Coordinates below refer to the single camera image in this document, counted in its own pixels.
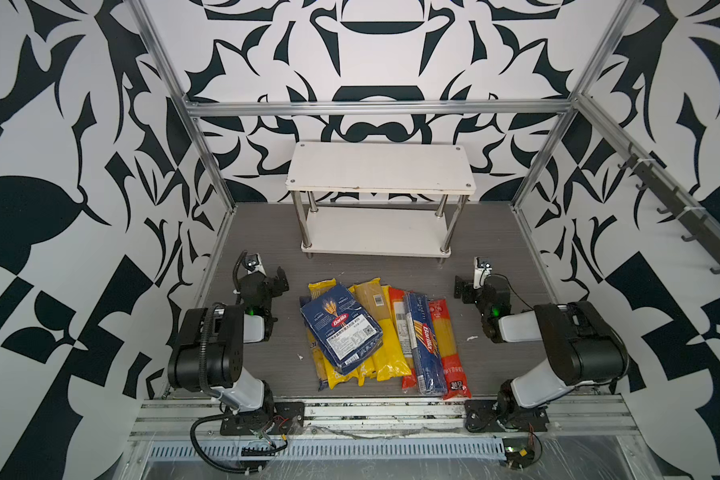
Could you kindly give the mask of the yellow Pastatime bag barcode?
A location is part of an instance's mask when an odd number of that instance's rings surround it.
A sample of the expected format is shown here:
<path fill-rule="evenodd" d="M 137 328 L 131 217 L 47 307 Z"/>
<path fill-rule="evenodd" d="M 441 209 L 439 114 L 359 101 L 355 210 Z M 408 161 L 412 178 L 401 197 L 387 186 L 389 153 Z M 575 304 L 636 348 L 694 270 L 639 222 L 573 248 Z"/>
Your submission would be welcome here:
<path fill-rule="evenodd" d="M 351 288 L 370 322 L 368 357 L 359 367 L 360 378 L 384 382 L 411 374 L 402 343 L 393 320 L 391 300 L 380 278 Z"/>

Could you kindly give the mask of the red spaghetti bag labelled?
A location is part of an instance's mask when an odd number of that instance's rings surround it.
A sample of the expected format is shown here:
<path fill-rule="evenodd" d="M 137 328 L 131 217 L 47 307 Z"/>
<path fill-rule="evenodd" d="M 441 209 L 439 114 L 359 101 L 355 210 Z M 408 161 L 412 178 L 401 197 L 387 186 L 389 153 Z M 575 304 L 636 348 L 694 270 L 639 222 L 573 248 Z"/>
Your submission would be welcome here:
<path fill-rule="evenodd" d="M 408 391 L 417 386 L 417 378 L 415 372 L 415 363 L 413 359 L 412 337 L 409 329 L 409 310 L 405 302 L 405 292 L 403 290 L 389 287 L 388 288 L 391 313 L 395 321 L 397 336 L 403 352 L 403 357 L 410 370 L 408 375 L 402 377 L 402 389 Z"/>

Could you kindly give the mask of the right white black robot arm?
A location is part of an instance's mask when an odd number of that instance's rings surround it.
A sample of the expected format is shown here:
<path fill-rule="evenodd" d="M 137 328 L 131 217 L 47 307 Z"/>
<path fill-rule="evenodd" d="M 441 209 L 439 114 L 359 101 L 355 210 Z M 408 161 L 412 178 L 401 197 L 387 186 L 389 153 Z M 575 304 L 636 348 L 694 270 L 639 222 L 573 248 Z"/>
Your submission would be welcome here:
<path fill-rule="evenodd" d="M 480 312 L 484 334 L 492 342 L 541 342 L 545 359 L 526 374 L 504 382 L 493 406 L 494 418 L 510 422 L 544 408 L 582 386 L 609 385 L 628 373 L 625 343 L 589 301 L 546 303 L 511 311 L 513 289 L 498 274 L 478 283 L 459 276 L 454 297 Z"/>

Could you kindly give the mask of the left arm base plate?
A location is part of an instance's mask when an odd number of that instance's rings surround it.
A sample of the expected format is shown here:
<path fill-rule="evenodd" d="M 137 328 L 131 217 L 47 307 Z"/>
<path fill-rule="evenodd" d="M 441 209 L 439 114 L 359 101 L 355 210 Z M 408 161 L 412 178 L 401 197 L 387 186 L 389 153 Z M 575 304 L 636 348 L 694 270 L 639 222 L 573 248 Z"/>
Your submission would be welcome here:
<path fill-rule="evenodd" d="M 303 402 L 265 403 L 261 408 L 237 414 L 227 414 L 221 422 L 222 436 L 252 435 L 264 430 L 276 435 L 288 434 L 303 426 L 305 404 Z"/>

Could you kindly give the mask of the blue Barilla spaghetti box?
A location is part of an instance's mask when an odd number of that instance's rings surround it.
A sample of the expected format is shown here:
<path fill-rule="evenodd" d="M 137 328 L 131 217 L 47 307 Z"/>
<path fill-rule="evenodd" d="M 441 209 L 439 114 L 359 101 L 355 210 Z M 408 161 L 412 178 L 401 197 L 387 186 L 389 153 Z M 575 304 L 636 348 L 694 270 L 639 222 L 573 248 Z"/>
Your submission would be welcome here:
<path fill-rule="evenodd" d="M 443 397 L 447 386 L 428 298 L 421 293 L 406 291 L 403 299 L 413 340 L 412 356 L 419 392 L 424 396 Z"/>

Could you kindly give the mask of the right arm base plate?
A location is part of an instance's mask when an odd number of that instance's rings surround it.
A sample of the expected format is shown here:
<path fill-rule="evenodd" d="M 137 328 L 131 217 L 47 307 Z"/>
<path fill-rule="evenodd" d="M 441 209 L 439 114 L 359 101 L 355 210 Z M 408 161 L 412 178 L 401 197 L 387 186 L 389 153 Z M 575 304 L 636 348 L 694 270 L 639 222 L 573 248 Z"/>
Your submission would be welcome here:
<path fill-rule="evenodd" d="M 470 433 L 486 432 L 546 432 L 547 408 L 523 408 L 497 400 L 469 399 L 464 403 L 466 430 Z"/>

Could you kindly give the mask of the dark blue Barilla pasta bag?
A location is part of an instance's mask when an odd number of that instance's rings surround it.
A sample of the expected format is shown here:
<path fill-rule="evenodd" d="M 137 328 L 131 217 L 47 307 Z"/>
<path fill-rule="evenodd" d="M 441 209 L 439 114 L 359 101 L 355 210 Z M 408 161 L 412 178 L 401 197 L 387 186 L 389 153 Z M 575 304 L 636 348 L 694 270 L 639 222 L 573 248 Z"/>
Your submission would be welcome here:
<path fill-rule="evenodd" d="M 337 284 L 300 307 L 324 357 L 341 374 L 349 374 L 368 357 L 370 322 L 363 307 L 343 285 Z"/>

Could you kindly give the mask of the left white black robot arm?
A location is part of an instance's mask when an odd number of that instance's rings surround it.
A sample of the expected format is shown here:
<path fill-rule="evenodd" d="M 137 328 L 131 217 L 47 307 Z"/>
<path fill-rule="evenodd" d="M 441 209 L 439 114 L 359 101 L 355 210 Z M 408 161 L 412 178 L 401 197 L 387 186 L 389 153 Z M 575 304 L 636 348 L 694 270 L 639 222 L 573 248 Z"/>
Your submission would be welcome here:
<path fill-rule="evenodd" d="M 264 407 L 266 382 L 243 366 L 244 346 L 271 338 L 272 302 L 289 290 L 283 268 L 273 277 L 254 271 L 236 284 L 238 302 L 186 312 L 167 365 L 169 385 L 203 393 L 235 413 Z"/>

